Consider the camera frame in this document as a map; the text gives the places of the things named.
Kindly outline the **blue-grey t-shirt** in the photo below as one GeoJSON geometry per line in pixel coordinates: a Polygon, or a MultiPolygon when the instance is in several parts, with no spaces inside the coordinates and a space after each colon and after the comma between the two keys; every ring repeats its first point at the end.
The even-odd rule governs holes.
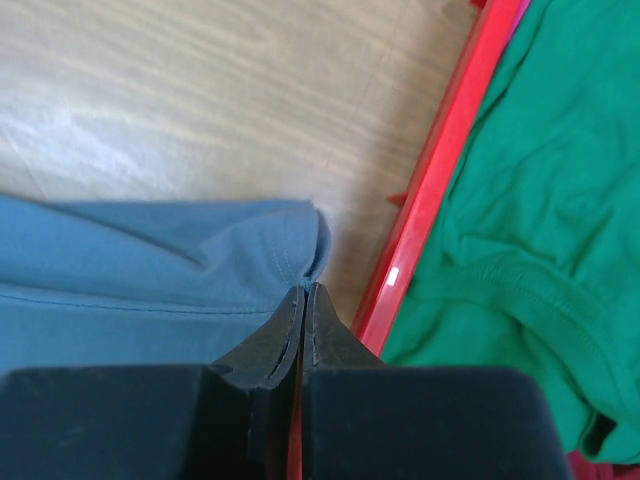
{"type": "Polygon", "coordinates": [[[1,199],[1,367],[208,363],[309,287],[310,202],[1,199]]]}

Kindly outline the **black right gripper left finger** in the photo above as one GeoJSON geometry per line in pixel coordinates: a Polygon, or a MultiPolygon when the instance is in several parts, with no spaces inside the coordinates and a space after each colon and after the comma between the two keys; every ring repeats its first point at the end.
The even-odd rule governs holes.
{"type": "Polygon", "coordinates": [[[306,294],[211,364],[30,368],[1,380],[5,479],[282,479],[306,294]]]}

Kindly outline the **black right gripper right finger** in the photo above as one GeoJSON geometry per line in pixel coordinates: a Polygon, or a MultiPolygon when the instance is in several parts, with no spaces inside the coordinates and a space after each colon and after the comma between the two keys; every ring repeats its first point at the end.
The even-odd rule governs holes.
{"type": "Polygon", "coordinates": [[[502,367],[392,367],[314,285],[304,320],[306,479],[568,479],[536,383],[502,367]]]}

